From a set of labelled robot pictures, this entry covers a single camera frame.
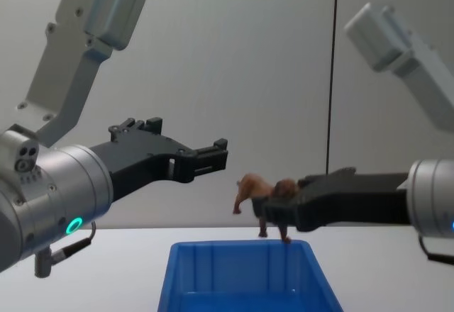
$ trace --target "white table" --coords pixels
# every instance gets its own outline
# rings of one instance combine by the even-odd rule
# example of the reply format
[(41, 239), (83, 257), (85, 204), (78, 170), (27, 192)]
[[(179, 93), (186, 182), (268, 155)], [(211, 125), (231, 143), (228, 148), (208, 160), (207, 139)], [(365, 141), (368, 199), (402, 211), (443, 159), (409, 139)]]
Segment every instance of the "white table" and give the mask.
[[(274, 228), (269, 234), (278, 236)], [(92, 246), (54, 267), (48, 279), (33, 276), (32, 257), (1, 273), (0, 311), (156, 311), (173, 243), (257, 235), (257, 228), (99, 230)], [(311, 244), (345, 312), (454, 310), (454, 267), (427, 262), (411, 228), (330, 227), (290, 235)]]

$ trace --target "blue plastic bin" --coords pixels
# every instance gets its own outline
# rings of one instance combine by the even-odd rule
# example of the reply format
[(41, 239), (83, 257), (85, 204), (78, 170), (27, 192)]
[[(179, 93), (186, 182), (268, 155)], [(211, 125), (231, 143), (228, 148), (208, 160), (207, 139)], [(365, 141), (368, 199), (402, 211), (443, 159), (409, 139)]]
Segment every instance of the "blue plastic bin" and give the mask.
[(158, 312), (341, 312), (304, 241), (177, 243)]

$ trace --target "black vertical line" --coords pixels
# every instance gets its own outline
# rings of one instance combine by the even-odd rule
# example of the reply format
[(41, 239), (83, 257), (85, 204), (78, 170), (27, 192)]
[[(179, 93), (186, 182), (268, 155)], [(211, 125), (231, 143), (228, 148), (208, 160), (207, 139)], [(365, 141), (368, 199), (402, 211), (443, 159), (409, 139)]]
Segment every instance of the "black vertical line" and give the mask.
[(336, 49), (336, 25), (338, 21), (338, 0), (334, 0), (333, 37), (331, 40), (331, 73), (329, 79), (329, 103), (328, 103), (328, 136), (326, 139), (326, 173), (329, 173), (329, 156), (331, 146), (331, 109), (333, 105), (333, 78), (334, 78), (334, 52)]

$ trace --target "black cable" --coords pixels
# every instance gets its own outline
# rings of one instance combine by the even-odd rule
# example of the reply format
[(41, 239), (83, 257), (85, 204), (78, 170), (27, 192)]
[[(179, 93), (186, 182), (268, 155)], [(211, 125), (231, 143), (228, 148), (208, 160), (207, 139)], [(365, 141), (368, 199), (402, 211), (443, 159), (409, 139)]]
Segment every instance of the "black cable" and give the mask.
[(430, 253), (427, 250), (426, 246), (424, 245), (423, 237), (421, 235), (418, 236), (418, 241), (419, 241), (419, 245), (421, 246), (421, 249), (423, 250), (424, 254), (427, 256), (427, 260), (434, 261), (434, 262), (440, 262), (442, 264), (450, 264), (450, 265), (454, 266), (454, 256)]
[(96, 223), (92, 222), (92, 233), (88, 238), (72, 243), (69, 246), (63, 247), (61, 250), (52, 254), (52, 264), (58, 264), (59, 262), (66, 260), (68, 257), (73, 256), (77, 252), (80, 252), (84, 248), (92, 244), (92, 240), (96, 234)]

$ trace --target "green led ring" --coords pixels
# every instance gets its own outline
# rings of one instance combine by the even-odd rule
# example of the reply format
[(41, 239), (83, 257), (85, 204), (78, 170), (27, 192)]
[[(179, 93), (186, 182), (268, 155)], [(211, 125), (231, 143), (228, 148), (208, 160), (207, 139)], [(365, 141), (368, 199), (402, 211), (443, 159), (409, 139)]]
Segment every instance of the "green led ring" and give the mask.
[(82, 224), (83, 224), (82, 218), (75, 218), (73, 221), (70, 222), (70, 224), (66, 228), (66, 234), (71, 234), (78, 230)]

